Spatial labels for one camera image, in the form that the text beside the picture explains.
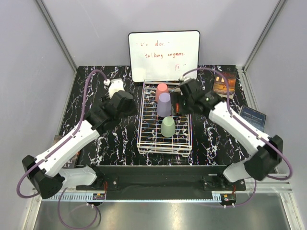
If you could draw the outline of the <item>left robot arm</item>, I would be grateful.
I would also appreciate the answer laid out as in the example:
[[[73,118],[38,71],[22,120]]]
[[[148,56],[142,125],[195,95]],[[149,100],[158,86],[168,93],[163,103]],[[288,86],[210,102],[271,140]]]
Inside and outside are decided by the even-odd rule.
[[[78,151],[107,131],[112,131],[123,118],[136,115],[137,105],[130,92],[120,90],[93,106],[66,136],[44,153],[24,157],[22,164],[27,178],[47,199],[62,188],[87,186],[94,190],[103,186],[105,176],[94,165],[64,169],[63,165]]]

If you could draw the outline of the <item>purple plastic cup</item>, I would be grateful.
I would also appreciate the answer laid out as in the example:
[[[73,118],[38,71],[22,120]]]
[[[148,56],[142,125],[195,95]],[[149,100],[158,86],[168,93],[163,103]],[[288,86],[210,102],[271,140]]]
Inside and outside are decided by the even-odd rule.
[[[160,117],[171,116],[171,97],[169,93],[160,94],[156,111]]]

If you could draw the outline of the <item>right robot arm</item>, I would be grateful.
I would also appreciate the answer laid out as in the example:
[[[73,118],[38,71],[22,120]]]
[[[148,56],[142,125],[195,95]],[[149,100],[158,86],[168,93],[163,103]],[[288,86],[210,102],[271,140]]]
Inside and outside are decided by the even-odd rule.
[[[220,188],[228,190],[235,182],[246,178],[261,181],[282,162],[283,140],[278,135],[270,137],[255,128],[231,109],[224,98],[202,90],[196,80],[179,84],[170,93],[170,98],[172,113],[205,116],[232,135],[248,152],[249,158],[225,168],[223,175],[218,177]]]

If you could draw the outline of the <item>white wire dish rack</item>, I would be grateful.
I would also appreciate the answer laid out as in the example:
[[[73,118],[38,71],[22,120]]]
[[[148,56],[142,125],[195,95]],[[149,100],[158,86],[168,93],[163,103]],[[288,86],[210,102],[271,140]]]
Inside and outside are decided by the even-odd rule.
[[[192,152],[189,115],[161,117],[155,94],[158,82],[145,82],[139,116],[137,148],[140,154],[173,154],[187,157]]]

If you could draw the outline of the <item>green plastic cup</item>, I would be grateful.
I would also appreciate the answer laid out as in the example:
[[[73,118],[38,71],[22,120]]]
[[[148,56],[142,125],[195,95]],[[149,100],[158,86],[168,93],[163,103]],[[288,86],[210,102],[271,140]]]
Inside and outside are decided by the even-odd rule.
[[[167,116],[162,120],[161,124],[161,134],[166,137],[172,137],[176,132],[176,126],[173,118],[171,116]]]

